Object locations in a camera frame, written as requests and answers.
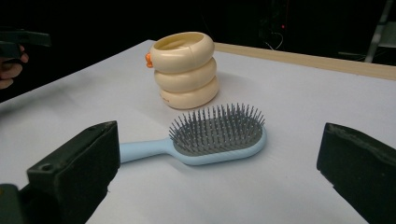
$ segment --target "hairbrush bristle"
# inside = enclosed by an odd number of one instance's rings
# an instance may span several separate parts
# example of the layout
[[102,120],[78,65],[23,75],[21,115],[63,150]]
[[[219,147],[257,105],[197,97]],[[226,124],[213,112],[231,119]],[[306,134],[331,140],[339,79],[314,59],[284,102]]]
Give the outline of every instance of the hairbrush bristle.
[[200,156],[253,146],[262,137],[263,124],[262,112],[254,106],[218,105],[178,117],[169,135],[178,152]]

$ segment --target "hairbrush handle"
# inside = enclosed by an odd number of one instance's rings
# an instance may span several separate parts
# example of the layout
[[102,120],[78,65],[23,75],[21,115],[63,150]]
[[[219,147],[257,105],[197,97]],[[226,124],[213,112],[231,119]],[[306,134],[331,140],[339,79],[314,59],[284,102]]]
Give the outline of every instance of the hairbrush handle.
[[161,140],[131,142],[120,144],[120,162],[134,161],[150,156],[169,153],[172,149],[172,140],[167,137]]

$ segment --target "light blue hairbrush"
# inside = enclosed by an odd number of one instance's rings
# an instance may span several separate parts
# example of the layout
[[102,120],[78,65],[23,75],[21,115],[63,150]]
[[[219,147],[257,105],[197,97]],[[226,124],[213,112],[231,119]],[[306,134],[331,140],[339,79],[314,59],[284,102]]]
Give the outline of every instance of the light blue hairbrush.
[[169,136],[161,140],[120,144],[120,162],[169,154],[188,165],[242,159],[264,148],[266,131],[258,109],[218,105],[198,109],[172,123]]

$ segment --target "cream ring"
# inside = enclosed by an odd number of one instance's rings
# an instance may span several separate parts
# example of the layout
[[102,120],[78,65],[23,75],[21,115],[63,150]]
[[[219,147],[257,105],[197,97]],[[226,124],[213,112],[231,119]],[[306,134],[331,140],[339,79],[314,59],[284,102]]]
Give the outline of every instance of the cream ring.
[[210,36],[185,32],[166,36],[155,42],[149,57],[155,70],[182,73],[201,67],[213,56],[215,44]]
[[190,109],[200,105],[204,105],[212,100],[219,91],[219,82],[217,77],[195,91],[186,91],[181,93],[174,93],[161,90],[161,97],[163,101],[170,107],[176,109]]
[[161,89],[170,92],[193,91],[206,85],[216,75],[217,65],[212,57],[199,68],[184,73],[154,71],[154,79]]

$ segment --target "white tabletop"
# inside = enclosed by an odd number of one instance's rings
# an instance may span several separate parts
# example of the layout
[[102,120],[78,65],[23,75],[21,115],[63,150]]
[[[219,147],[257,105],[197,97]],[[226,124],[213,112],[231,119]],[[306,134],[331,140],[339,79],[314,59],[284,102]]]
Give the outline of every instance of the white tabletop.
[[[145,61],[153,43],[0,104],[0,183],[21,189],[28,168],[97,123],[116,120],[120,142],[165,138],[185,111],[159,95]],[[396,81],[218,51],[214,58],[220,89],[207,106],[259,108],[264,150],[202,166],[168,155],[124,163],[88,223],[366,223],[317,170],[319,146],[332,122],[396,147]]]

